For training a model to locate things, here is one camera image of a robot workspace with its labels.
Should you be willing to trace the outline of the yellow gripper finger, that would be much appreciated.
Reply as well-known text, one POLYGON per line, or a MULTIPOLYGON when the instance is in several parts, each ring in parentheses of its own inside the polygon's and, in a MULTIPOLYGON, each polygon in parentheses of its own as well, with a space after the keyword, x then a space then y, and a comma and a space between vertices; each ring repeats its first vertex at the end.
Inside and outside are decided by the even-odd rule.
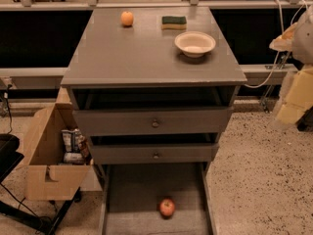
POLYGON ((273 39, 269 48, 278 52, 291 51, 296 23, 289 26, 281 35, 273 39))
POLYGON ((313 66, 288 72, 283 79, 279 100, 273 110, 274 122, 279 126, 298 123, 313 107, 313 66))

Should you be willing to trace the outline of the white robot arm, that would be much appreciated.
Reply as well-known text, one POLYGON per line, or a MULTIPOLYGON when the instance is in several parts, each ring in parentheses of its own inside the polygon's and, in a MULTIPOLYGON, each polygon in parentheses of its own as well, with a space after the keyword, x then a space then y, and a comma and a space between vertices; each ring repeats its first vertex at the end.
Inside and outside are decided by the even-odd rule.
POLYGON ((276 106, 277 121, 295 124, 313 107, 313 6, 273 39, 269 47, 280 52, 289 51, 303 63, 300 71, 283 82, 283 95, 276 106))

